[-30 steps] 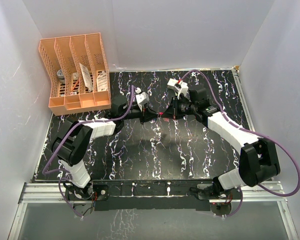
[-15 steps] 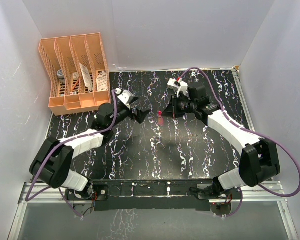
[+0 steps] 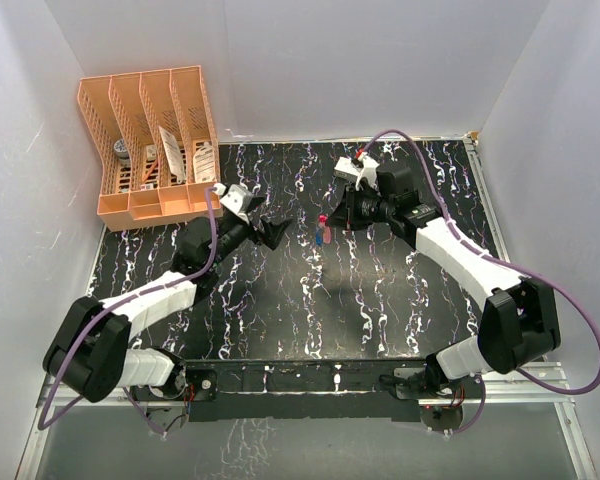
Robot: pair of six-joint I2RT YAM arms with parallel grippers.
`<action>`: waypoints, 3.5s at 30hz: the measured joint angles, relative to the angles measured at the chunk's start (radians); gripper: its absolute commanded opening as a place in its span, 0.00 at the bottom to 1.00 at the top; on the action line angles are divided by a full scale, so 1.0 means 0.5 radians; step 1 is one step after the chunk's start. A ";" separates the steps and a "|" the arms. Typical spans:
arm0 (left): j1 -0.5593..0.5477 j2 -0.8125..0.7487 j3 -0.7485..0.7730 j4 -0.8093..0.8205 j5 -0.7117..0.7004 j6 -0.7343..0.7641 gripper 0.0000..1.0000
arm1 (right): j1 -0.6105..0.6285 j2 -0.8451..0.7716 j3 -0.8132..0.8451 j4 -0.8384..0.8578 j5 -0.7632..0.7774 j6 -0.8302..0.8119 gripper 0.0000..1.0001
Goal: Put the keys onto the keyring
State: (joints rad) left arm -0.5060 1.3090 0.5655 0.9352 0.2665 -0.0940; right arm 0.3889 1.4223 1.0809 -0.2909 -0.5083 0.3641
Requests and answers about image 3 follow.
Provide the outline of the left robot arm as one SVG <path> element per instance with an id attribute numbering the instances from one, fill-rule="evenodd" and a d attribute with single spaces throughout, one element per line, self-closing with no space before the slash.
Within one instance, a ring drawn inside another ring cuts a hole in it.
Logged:
<path id="1" fill-rule="evenodd" d="M 220 218 L 197 217 L 179 229 L 171 265 L 159 278 L 117 297 L 75 300 L 44 356 L 44 371 L 91 403 L 133 386 L 153 387 L 166 399 L 180 396 L 187 383 L 181 360 L 159 347 L 133 349 L 129 343 L 205 300 L 219 280 L 218 264 L 244 242 L 279 246 L 292 221 L 252 220 L 262 201 L 226 195 Z"/>

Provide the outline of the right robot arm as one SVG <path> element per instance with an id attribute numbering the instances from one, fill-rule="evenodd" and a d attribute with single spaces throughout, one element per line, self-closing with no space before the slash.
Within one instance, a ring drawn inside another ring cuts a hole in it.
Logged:
<path id="1" fill-rule="evenodd" d="M 449 274 L 480 309 L 477 335 L 429 355 L 423 371 L 407 379 L 409 386 L 446 397 L 465 377 L 508 374 L 560 346 L 553 289 L 488 261 L 487 251 L 464 233 L 452 233 L 441 209 L 421 201 L 408 167 L 341 157 L 334 175 L 343 190 L 326 218 L 328 227 L 358 231 L 374 223 L 388 225 L 396 237 Z"/>

